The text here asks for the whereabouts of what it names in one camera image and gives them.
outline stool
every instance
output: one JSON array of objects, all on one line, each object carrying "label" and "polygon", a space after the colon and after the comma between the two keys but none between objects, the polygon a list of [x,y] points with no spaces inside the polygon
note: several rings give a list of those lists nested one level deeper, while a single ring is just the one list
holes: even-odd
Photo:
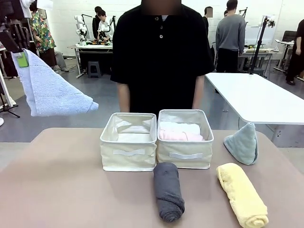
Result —
[{"label": "stool", "polygon": [[89,61],[88,62],[88,78],[92,77],[102,77],[102,73],[100,71],[99,62]]}]

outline person in floral shirt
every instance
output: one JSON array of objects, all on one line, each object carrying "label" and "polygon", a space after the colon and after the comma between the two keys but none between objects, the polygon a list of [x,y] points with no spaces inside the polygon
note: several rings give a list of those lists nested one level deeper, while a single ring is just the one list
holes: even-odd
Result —
[{"label": "person in floral shirt", "polygon": [[54,68],[54,66],[57,65],[54,51],[56,45],[49,31],[47,22],[39,16],[37,1],[33,2],[29,9],[32,12],[30,23],[39,56],[46,64]]}]

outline basket handle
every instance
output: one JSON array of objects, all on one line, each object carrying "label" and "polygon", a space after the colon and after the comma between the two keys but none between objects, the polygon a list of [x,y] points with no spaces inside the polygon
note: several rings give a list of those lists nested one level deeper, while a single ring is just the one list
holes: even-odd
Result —
[{"label": "basket handle", "polygon": [[123,155],[126,157],[131,157],[134,155],[145,155],[145,150],[144,149],[139,149],[139,150],[134,150],[134,151],[122,151],[122,150],[114,150],[113,154],[119,154],[119,155]]},{"label": "basket handle", "polygon": [[172,157],[172,158],[177,158],[177,159],[182,159],[182,160],[203,158],[202,153],[190,154],[190,155],[178,154],[178,153],[169,153],[169,156]]}]

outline yellow rolled towel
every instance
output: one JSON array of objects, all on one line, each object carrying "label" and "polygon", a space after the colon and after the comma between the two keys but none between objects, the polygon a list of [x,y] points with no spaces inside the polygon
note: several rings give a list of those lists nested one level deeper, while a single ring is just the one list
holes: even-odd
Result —
[{"label": "yellow rolled towel", "polygon": [[228,163],[217,168],[220,184],[243,228],[262,228],[269,222],[267,207],[241,167]]}]

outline towel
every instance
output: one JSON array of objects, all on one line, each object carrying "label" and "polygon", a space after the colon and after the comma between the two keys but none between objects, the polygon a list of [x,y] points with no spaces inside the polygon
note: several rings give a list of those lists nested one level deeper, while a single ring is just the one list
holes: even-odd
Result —
[{"label": "towel", "polygon": [[240,225],[243,228],[267,225],[267,207],[242,168],[228,163],[217,168],[217,175]]},{"label": "towel", "polygon": [[160,122],[160,130],[200,134],[200,126],[193,123]]},{"label": "towel", "polygon": [[178,220],[185,212],[181,197],[179,172],[172,163],[159,163],[154,168],[154,190],[160,217],[166,222]]},{"label": "towel", "polygon": [[92,98],[56,74],[38,56],[25,49],[24,53],[28,67],[19,67],[12,56],[32,116],[73,115],[98,109]]},{"label": "towel", "polygon": [[252,165],[257,161],[257,133],[253,123],[247,123],[234,135],[224,140],[224,145],[231,155],[244,165]]},{"label": "towel", "polygon": [[200,134],[191,134],[186,132],[173,132],[160,130],[160,139],[168,141],[191,141],[200,142],[204,141],[204,137]]}]

